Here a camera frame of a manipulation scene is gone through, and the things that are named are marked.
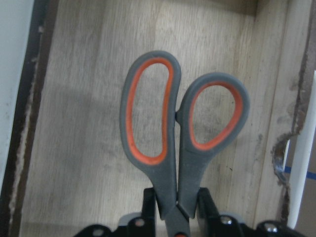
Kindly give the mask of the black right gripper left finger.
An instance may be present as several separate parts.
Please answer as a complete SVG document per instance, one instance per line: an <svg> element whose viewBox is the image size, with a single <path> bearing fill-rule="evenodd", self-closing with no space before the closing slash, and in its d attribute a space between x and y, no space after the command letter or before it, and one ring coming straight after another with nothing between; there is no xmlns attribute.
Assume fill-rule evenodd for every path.
<svg viewBox="0 0 316 237"><path fill-rule="evenodd" d="M75 236L77 237L155 237L156 236L156 196L153 188L143 192L141 212L122 216L118 227L111 231L99 224L90 225Z"/></svg>

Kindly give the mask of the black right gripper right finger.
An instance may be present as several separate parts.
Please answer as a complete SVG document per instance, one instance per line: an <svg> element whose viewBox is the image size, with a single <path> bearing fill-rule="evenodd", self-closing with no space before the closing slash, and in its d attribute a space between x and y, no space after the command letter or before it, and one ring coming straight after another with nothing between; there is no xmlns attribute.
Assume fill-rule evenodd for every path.
<svg viewBox="0 0 316 237"><path fill-rule="evenodd" d="M197 219L204 237L302 237L303 234L281 222L267 220L255 229L230 214L220 214L207 188L197 196Z"/></svg>

